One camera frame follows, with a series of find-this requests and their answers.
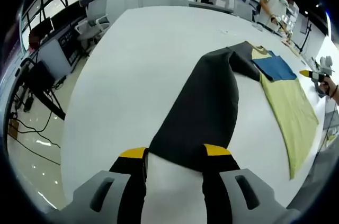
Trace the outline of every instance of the blue cloth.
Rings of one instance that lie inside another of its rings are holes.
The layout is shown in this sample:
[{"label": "blue cloth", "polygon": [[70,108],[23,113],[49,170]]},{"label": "blue cloth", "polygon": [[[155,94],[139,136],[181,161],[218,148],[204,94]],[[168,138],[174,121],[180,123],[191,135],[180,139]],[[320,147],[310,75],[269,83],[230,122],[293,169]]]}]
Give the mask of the blue cloth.
[{"label": "blue cloth", "polygon": [[253,61],[270,81],[294,80],[297,78],[288,64],[280,56],[253,59]]},{"label": "blue cloth", "polygon": [[271,56],[276,56],[273,51],[269,50],[268,53],[271,55]]}]

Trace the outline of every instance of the black garment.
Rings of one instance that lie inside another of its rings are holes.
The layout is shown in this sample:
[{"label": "black garment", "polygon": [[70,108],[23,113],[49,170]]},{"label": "black garment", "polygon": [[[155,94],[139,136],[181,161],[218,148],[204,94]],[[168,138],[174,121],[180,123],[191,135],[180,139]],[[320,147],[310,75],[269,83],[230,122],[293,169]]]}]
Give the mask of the black garment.
[{"label": "black garment", "polygon": [[234,71],[256,81],[248,42],[200,58],[149,151],[173,163],[202,171],[202,144],[227,148],[237,120],[238,87]]}]

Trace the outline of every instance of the white table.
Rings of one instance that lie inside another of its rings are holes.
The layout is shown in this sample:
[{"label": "white table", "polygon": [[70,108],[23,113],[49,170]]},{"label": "white table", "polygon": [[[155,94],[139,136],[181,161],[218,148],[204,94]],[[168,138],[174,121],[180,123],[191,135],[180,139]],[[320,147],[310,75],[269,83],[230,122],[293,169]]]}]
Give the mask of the white table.
[{"label": "white table", "polygon": [[[293,180],[284,140],[259,82],[236,75],[239,111],[229,149],[287,206],[314,161],[324,122],[325,99],[308,69],[279,37],[228,14],[191,7],[128,10],[111,26],[88,59],[72,93],[61,147],[68,201],[126,149],[149,146],[199,58],[248,40],[273,50],[297,74],[319,119],[313,147]],[[143,223],[206,223],[200,173],[150,155]]]}]

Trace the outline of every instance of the tiled floor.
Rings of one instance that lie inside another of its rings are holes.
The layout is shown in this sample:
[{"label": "tiled floor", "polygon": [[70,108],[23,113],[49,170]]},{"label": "tiled floor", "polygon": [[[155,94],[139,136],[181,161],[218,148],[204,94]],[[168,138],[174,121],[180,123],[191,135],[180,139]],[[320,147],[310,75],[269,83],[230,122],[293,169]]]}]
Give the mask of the tiled floor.
[{"label": "tiled floor", "polygon": [[[85,63],[86,59],[81,59],[73,73],[66,78],[63,86],[55,91],[56,97],[65,112],[72,90]],[[42,130],[47,123],[49,114],[50,111],[37,98],[34,98],[31,110],[24,113],[21,108],[18,111],[18,119],[29,127]],[[63,127],[64,122],[52,113],[48,126],[41,134],[62,147]],[[30,131],[30,129],[20,125],[19,131],[25,132]],[[37,133],[19,133],[17,139],[37,154],[61,164],[60,148],[52,145]],[[61,183],[60,165],[30,152],[10,136],[7,144],[12,166],[31,200],[43,212],[46,212],[50,207],[62,209],[66,205],[66,201]]]}]

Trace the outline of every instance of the white shirt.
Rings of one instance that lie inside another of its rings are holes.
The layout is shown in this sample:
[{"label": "white shirt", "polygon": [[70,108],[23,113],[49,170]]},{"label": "white shirt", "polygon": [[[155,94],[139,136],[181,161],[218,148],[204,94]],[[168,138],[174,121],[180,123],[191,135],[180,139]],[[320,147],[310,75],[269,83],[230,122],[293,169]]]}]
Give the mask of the white shirt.
[{"label": "white shirt", "polygon": [[[267,6],[270,8],[270,11],[273,15],[282,17],[286,15],[286,0],[266,0]],[[266,13],[266,11],[261,8],[260,14],[258,17],[258,22],[266,25],[268,28],[272,29],[273,31],[277,31],[279,26],[271,22],[270,16]]]}]

